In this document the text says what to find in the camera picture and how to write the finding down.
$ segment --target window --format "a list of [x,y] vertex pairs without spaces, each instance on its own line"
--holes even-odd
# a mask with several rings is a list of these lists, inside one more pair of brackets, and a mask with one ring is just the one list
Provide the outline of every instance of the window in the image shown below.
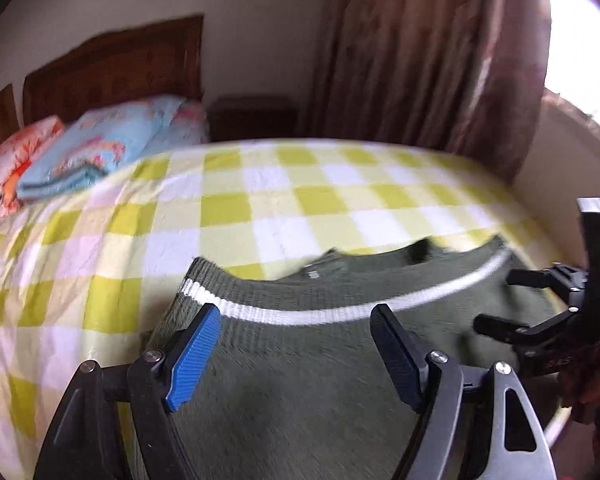
[[600,10],[589,0],[551,0],[544,85],[600,125]]

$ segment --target nightstand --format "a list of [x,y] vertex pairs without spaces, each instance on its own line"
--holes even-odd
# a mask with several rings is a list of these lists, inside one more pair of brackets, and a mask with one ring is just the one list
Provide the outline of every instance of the nightstand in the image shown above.
[[207,116],[212,142],[293,137],[298,108],[285,96],[226,96]]

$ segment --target wall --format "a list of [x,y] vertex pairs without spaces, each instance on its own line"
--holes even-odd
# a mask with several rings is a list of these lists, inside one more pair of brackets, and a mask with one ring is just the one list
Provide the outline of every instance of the wall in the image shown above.
[[538,130],[514,192],[568,261],[583,266],[576,198],[600,196],[600,140],[578,120],[543,102]]
[[322,0],[12,0],[0,16],[0,89],[104,30],[205,13],[205,103],[227,93],[307,98]]

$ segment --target folded blanket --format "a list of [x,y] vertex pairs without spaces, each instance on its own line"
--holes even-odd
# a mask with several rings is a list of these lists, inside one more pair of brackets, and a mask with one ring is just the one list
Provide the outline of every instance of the folded blanket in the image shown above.
[[24,172],[16,186],[19,200],[85,189],[135,162],[183,102],[162,96],[85,113]]

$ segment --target brown curtain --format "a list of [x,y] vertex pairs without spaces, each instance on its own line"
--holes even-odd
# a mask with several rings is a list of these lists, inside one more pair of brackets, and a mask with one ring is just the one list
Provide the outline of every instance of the brown curtain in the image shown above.
[[306,133],[519,170],[544,88],[549,0],[329,0]]

